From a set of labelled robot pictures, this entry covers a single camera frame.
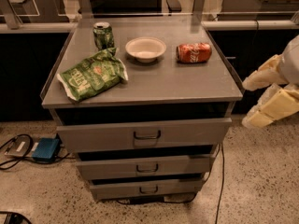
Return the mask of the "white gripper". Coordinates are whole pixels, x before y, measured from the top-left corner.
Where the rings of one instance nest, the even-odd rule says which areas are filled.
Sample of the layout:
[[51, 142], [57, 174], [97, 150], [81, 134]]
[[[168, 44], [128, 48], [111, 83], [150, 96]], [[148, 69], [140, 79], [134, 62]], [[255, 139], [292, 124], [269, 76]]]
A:
[[280, 55], [273, 55], [242, 82], [247, 91], [265, 90], [242, 119], [247, 128], [262, 128], [299, 111], [299, 35]]

